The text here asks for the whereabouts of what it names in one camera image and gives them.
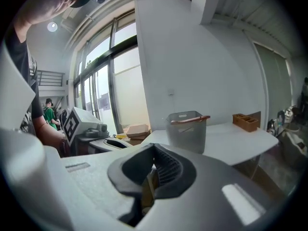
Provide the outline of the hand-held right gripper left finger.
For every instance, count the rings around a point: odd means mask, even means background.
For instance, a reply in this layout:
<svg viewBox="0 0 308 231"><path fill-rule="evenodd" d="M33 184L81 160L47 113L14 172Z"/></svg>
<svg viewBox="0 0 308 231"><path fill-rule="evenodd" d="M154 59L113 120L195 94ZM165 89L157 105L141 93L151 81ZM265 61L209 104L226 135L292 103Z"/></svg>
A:
<svg viewBox="0 0 308 231"><path fill-rule="evenodd" d="M60 158L48 148L48 171L52 186L69 215L73 231L130 231L142 219L141 203L119 193L107 176L115 160L141 148Z"/></svg>

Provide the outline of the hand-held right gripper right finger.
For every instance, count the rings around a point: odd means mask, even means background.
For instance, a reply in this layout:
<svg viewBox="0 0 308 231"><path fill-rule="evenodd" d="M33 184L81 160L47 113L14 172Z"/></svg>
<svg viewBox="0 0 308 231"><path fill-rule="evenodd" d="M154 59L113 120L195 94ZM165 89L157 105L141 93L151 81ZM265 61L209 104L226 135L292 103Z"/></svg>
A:
<svg viewBox="0 0 308 231"><path fill-rule="evenodd" d="M192 162L196 178L181 196L155 200L139 231L264 231L281 204L228 164L165 145Z"/></svg>

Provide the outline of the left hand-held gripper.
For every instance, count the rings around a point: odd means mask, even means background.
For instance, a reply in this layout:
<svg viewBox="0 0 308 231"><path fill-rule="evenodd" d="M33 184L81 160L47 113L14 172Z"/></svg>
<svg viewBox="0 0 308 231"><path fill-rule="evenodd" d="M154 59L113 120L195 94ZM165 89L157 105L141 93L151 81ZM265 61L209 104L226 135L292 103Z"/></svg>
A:
<svg viewBox="0 0 308 231"><path fill-rule="evenodd" d="M107 125L89 111L77 107L73 107L69 113L63 131L69 146L75 143L76 139L89 142L90 154L113 152L132 146L124 140L108 138Z"/></svg>

